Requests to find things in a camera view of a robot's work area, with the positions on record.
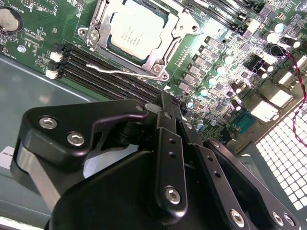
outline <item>white label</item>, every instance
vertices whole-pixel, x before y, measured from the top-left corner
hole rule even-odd
[[[8,146],[0,153],[0,167],[10,169],[14,150],[13,147]]]

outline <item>electrical wire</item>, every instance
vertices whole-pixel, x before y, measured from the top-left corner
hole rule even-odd
[[[145,74],[138,74],[138,73],[130,73],[130,72],[125,72],[125,71],[120,71],[120,70],[106,70],[106,69],[101,69],[97,66],[91,65],[91,64],[86,64],[86,67],[95,69],[98,72],[101,73],[120,73],[120,74],[126,74],[126,75],[131,75],[131,76],[136,76],[136,77],[144,77],[144,78],[152,78],[152,79],[157,79],[157,76],[150,76],[150,75],[145,75]]]
[[[289,57],[290,60],[293,61],[294,63],[294,66],[295,66],[295,71],[298,73],[298,80],[299,80],[299,83],[301,85],[301,88],[303,90],[303,95],[304,95],[304,99],[301,103],[301,105],[299,106],[298,110],[295,112],[294,114],[294,117],[292,118],[292,121],[293,121],[293,132],[294,132],[294,136],[295,138],[300,142],[302,143],[305,147],[307,147],[307,144],[299,137],[299,135],[296,133],[296,118],[297,118],[297,115],[299,114],[299,112],[303,109],[304,107],[304,104],[307,103],[307,93],[306,93],[306,88],[305,88],[305,85],[304,85],[304,81],[303,81],[303,76],[301,74],[301,71],[298,67],[298,64],[297,64],[297,61],[294,59],[293,56],[291,56],[291,54],[289,52],[286,52],[286,55]]]

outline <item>screw hole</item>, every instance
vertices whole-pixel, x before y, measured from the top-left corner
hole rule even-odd
[[[139,106],[139,105],[136,105],[135,108],[136,108],[137,110],[139,110],[139,111],[143,111],[143,110],[144,110],[144,109],[143,109],[141,106]]]
[[[221,178],[221,175],[220,175],[217,171],[214,171],[214,175],[215,175],[217,178]]]
[[[173,159],[176,158],[176,155],[175,155],[173,152],[169,152],[168,154],[169,154],[169,156],[170,156],[171,158],[173,158]]]
[[[176,142],[172,138],[170,138],[168,141],[171,142],[173,145],[176,144]]]

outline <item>integrated circuit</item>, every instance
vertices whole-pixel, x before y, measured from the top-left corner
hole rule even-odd
[[[214,40],[213,38],[211,38],[210,36],[208,36],[205,39],[205,43],[208,44],[209,46],[216,48],[216,49],[223,49],[223,44],[217,42],[216,40]]]
[[[246,52],[246,51],[249,50],[249,48],[250,48],[250,45],[247,44],[247,43],[244,43],[244,44],[241,46],[240,49],[241,49],[243,52]]]

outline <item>perforated metal panel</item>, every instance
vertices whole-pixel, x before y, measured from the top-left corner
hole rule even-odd
[[[296,119],[296,133],[307,142],[307,106]],[[295,111],[280,122],[257,148],[297,210],[307,206],[307,148],[292,131]]]

